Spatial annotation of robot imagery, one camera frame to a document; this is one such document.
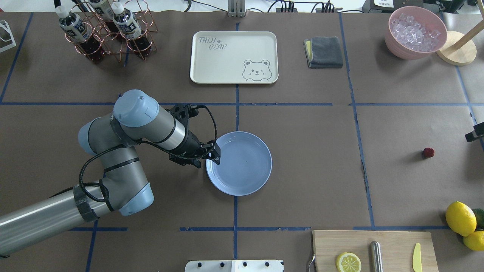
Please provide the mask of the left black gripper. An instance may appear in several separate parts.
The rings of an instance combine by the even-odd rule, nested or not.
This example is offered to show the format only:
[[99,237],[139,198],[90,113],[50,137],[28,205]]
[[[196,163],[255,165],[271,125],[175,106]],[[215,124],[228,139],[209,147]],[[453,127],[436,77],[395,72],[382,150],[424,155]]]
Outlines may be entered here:
[[208,141],[204,144],[192,133],[187,132],[187,137],[183,140],[180,146],[174,150],[170,150],[169,160],[176,162],[179,165],[193,165],[194,167],[201,167],[201,159],[210,159],[216,165],[220,164],[220,147],[216,142]]

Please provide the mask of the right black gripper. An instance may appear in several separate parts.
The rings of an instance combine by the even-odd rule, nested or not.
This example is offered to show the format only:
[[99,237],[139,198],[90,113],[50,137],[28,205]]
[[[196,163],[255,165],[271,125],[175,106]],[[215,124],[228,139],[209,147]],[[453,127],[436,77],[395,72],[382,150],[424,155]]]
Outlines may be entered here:
[[473,126],[474,130],[465,134],[465,139],[467,142],[476,141],[479,138],[484,137],[484,122],[481,122]]

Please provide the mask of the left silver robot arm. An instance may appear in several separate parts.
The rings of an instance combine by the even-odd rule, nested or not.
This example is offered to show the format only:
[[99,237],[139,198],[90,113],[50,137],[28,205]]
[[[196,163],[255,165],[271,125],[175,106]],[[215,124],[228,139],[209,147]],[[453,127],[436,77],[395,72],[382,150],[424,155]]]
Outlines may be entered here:
[[109,212],[129,216],[150,206],[154,195],[137,145],[162,150],[179,165],[200,168],[201,159],[220,164],[216,139],[202,143],[189,130],[189,119],[200,108],[206,106],[176,104],[165,110],[141,90],[123,93],[110,114],[80,129],[78,142],[92,157],[81,167],[77,184],[1,217],[1,258]]

